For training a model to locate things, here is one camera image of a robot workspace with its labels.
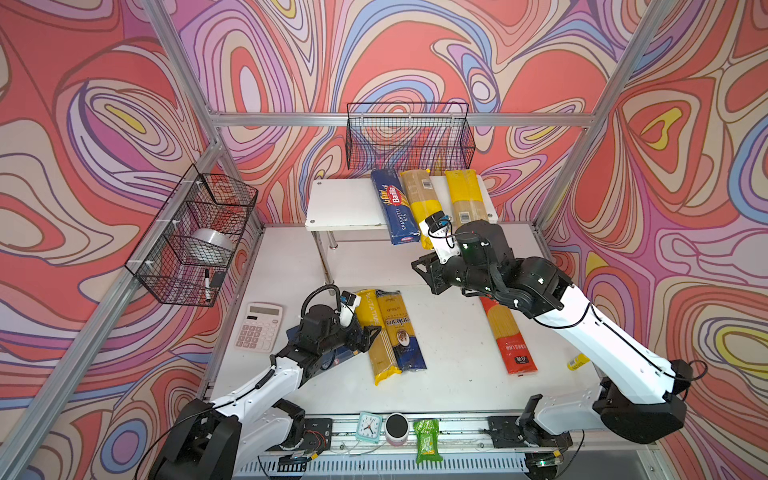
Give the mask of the red spaghetti bag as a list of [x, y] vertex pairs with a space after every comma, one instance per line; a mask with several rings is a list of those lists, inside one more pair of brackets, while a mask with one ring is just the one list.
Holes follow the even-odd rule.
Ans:
[[495, 300], [480, 300], [507, 373], [522, 376], [537, 372], [512, 311]]

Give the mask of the blue Ankara spaghetti bag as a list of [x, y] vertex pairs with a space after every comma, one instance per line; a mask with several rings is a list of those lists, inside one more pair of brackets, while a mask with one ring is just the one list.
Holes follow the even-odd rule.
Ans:
[[386, 333], [401, 372], [426, 370], [418, 339], [399, 291], [376, 291]]

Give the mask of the blue Barilla spaghetti box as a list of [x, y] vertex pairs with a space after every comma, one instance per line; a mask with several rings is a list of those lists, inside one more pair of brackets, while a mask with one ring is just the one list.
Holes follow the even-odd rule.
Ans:
[[391, 243], [401, 245], [418, 241], [419, 227], [398, 173], [392, 169], [376, 169], [371, 171], [370, 178], [380, 201]]

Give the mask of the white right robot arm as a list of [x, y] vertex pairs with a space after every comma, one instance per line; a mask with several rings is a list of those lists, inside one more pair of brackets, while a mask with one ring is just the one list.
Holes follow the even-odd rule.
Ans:
[[650, 444], [681, 430], [682, 399], [694, 381], [691, 363], [667, 360], [641, 345], [543, 257], [518, 257], [501, 226], [475, 220], [453, 227], [443, 212], [422, 221], [431, 253], [411, 264], [434, 295], [457, 287], [465, 297], [494, 300], [556, 332], [603, 374], [599, 383], [562, 396], [533, 395], [516, 420], [521, 440], [542, 446], [574, 430], [608, 430]]

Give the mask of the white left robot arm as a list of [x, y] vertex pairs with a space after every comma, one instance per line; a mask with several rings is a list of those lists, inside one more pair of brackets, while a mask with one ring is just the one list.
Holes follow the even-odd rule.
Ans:
[[381, 331], [361, 325], [348, 306], [310, 307], [267, 369], [216, 400], [184, 407], [145, 477], [231, 479], [266, 450], [301, 443], [304, 410], [286, 397], [322, 372], [337, 350], [364, 353]]

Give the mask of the clear yellow spaghetti bag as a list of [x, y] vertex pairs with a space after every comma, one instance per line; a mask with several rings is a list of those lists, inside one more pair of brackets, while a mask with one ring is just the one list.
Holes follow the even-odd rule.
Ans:
[[446, 171], [445, 178], [451, 197], [452, 221], [456, 227], [488, 219], [479, 177], [475, 170]]

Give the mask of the yellow Pastatime spaghetti bag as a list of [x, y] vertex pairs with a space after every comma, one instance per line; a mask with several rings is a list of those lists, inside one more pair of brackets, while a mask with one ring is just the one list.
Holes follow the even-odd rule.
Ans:
[[388, 378], [401, 374], [402, 371], [398, 366], [393, 346], [386, 331], [386, 324], [378, 304], [376, 291], [373, 289], [359, 290], [356, 295], [360, 298], [360, 305], [356, 309], [359, 323], [363, 327], [381, 328], [368, 350], [374, 384], [378, 386]]

